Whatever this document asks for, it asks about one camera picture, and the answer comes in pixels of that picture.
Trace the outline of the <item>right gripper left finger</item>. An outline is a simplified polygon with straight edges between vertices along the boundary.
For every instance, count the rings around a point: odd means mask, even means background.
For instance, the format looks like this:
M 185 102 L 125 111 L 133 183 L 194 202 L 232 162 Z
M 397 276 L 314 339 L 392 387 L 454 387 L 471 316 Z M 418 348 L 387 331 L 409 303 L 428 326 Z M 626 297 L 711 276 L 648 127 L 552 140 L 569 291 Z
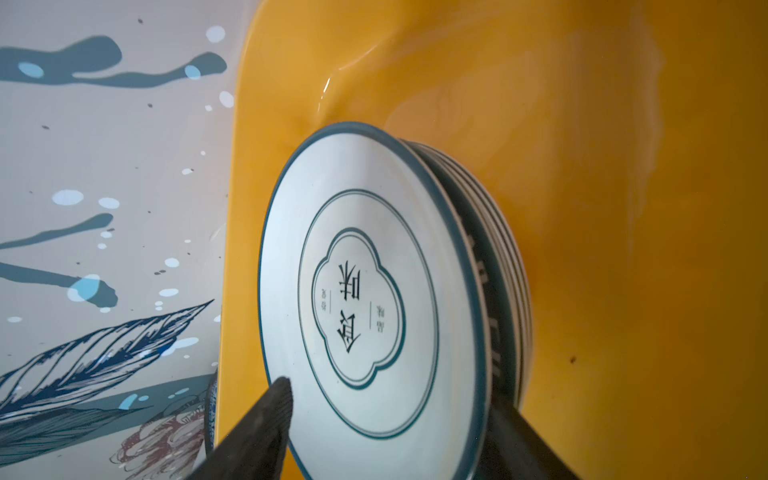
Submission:
M 278 479 L 287 451 L 293 405 L 290 380 L 277 378 L 189 478 Z

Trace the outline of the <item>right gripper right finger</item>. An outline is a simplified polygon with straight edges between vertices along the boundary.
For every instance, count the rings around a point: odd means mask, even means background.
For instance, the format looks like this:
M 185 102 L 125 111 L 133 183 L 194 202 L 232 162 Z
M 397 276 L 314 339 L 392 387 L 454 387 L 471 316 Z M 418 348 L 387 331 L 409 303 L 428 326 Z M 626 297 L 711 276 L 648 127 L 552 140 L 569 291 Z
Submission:
M 578 479 L 509 398 L 493 398 L 475 479 Z

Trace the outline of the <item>yellow plastic bin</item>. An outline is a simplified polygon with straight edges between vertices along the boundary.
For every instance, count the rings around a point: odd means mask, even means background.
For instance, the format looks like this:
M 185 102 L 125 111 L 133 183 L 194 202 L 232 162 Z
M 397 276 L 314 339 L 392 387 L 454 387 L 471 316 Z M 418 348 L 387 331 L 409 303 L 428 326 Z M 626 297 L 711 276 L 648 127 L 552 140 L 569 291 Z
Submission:
M 499 203 L 533 297 L 523 413 L 580 477 L 766 477 L 765 2 L 264 1 L 235 99 L 218 438 L 267 387 L 279 173 L 360 121 Z

